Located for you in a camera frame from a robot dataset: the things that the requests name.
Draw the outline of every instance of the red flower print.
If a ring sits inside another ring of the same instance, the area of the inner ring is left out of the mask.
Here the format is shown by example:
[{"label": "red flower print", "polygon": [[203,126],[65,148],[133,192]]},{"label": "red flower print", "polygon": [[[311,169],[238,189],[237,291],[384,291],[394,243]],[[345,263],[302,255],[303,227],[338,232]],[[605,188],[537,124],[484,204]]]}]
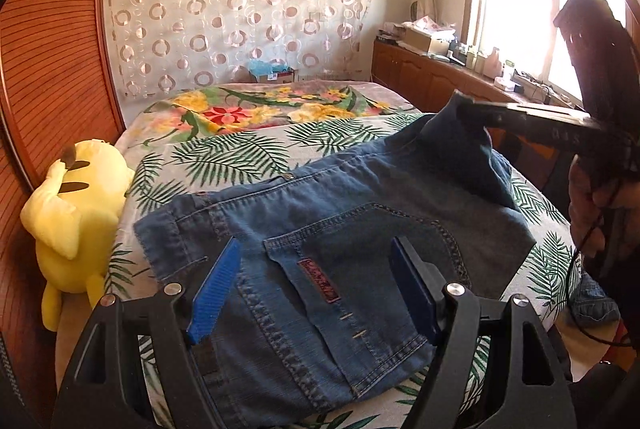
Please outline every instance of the red flower print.
[{"label": "red flower print", "polygon": [[211,107],[203,115],[219,126],[247,122],[251,118],[251,115],[241,107]]}]

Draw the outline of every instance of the yellow plush toy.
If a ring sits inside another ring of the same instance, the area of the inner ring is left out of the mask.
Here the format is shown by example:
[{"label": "yellow plush toy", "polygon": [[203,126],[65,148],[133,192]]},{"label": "yellow plush toy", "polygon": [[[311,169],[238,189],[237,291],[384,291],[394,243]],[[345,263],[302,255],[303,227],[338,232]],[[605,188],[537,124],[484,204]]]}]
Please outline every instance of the yellow plush toy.
[{"label": "yellow plush toy", "polygon": [[36,257],[47,280],[42,321],[58,330],[62,292],[84,293],[92,307],[104,293],[111,245],[134,172],[114,146],[78,142],[49,168],[20,213],[36,239]]}]

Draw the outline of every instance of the wooden cabinet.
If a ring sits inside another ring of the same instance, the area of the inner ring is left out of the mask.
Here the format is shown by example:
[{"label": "wooden cabinet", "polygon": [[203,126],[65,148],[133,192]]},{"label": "wooden cabinet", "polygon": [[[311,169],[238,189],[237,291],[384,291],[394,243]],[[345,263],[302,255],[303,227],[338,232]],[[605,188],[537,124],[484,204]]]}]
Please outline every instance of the wooden cabinet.
[{"label": "wooden cabinet", "polygon": [[[490,79],[462,66],[439,62],[380,42],[374,44],[371,75],[374,82],[399,93],[426,112],[441,110],[456,89],[483,102],[527,102],[522,95],[500,91]],[[502,147],[502,152],[508,156],[513,142],[502,144],[506,133],[501,129],[488,131],[494,148],[500,151]],[[519,138],[519,141],[522,155],[510,160],[516,169],[542,188],[558,153],[552,148],[531,144],[524,138]]]},{"label": "wooden cabinet", "polygon": [[374,82],[401,94],[422,111],[438,112],[456,89],[486,102],[523,100],[500,91],[488,78],[471,70],[380,42],[374,44],[371,75]]},{"label": "wooden cabinet", "polygon": [[458,88],[450,78],[442,75],[433,75],[424,111],[438,112],[441,110],[449,102],[456,89]]},{"label": "wooden cabinet", "polygon": [[[376,43],[382,46],[389,46],[388,44]],[[371,75],[375,82],[386,86],[389,89],[397,88],[398,79],[400,75],[400,68],[402,64],[402,56],[399,55],[402,51],[400,48],[376,48],[374,47],[373,63],[371,65]]]},{"label": "wooden cabinet", "polygon": [[428,102],[431,86],[431,73],[413,59],[403,59],[395,91],[404,96],[421,111],[428,111],[424,103]]}]

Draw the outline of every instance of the red label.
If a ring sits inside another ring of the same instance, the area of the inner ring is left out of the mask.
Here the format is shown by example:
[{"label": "red label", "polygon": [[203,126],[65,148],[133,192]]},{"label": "red label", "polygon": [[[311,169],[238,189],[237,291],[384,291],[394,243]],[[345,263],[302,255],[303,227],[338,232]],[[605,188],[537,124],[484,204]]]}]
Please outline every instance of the red label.
[{"label": "red label", "polygon": [[325,301],[328,303],[334,303],[340,298],[338,292],[335,291],[334,287],[329,282],[329,279],[324,275],[324,273],[322,273],[322,270],[318,265],[316,265],[315,261],[312,259],[301,259],[298,261],[298,264],[302,266],[302,269],[311,278],[311,281],[316,283],[316,286],[320,288]]}]

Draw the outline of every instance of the jeans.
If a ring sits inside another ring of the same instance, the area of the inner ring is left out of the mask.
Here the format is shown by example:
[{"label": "jeans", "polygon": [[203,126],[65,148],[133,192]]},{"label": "jeans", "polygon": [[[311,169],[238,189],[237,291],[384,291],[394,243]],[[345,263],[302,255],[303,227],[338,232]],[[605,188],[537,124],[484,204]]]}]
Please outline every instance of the jeans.
[{"label": "jeans", "polygon": [[384,139],[260,184],[179,196],[135,225],[162,282],[235,235],[242,264],[196,349],[230,428],[284,425],[378,395],[429,364],[388,267],[405,235],[447,281],[499,298],[534,239],[511,198],[510,165],[462,95]]},{"label": "jeans", "polygon": [[620,320],[618,305],[585,271],[573,297],[572,311],[576,321],[584,328]]}]

